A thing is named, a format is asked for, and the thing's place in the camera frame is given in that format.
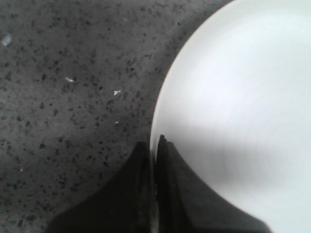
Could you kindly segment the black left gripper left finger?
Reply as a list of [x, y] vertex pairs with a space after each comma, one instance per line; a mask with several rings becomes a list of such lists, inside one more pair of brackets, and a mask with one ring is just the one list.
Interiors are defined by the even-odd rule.
[[90, 198], [56, 216], [47, 233], [151, 232], [149, 150], [138, 142], [126, 163]]

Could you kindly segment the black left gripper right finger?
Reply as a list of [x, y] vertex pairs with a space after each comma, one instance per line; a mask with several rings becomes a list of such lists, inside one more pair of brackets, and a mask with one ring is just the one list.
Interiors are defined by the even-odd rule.
[[214, 192], [161, 135], [155, 181], [160, 233], [269, 233], [261, 220]]

